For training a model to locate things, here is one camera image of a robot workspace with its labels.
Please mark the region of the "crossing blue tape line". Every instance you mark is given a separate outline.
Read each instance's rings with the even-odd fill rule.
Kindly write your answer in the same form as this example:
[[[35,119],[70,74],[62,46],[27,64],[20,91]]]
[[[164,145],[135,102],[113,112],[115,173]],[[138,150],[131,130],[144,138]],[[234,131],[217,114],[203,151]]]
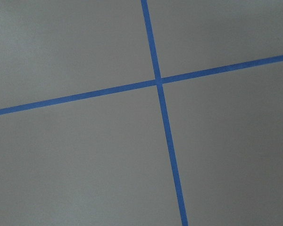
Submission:
[[[273,63],[278,63],[278,62],[283,62],[283,55],[273,56],[273,57],[268,57],[268,58],[263,58],[263,59],[258,59],[258,60],[252,60],[252,61],[232,64],[232,65],[225,65],[225,66],[220,66],[216,68],[210,68],[210,69],[205,69],[205,70],[200,70],[200,71],[195,71],[195,72],[190,72],[190,73],[184,73],[184,74],[179,74],[179,75],[174,75],[174,76],[168,76],[168,77],[162,78],[161,82],[163,84],[167,84],[167,83],[172,83],[172,82],[177,82],[177,81],[194,79],[194,78],[215,75],[215,74],[225,73],[225,72],[230,72],[230,71],[237,71],[241,69],[246,69],[246,68],[251,68],[251,67],[256,67],[256,66],[261,66],[261,65],[267,65],[267,64],[273,64]],[[122,85],[122,86],[117,86],[117,87],[111,87],[107,89],[100,89],[96,91],[70,95],[66,97],[59,97],[59,98],[54,98],[54,99],[38,101],[34,103],[11,106],[11,107],[0,109],[0,115],[27,111],[27,110],[47,107],[51,105],[58,105],[58,104],[88,99],[92,97],[105,96],[105,95],[110,95],[114,93],[134,90],[134,89],[147,88],[147,87],[155,86],[156,84],[157,82],[155,80],[142,81],[142,82],[127,84],[127,85]]]

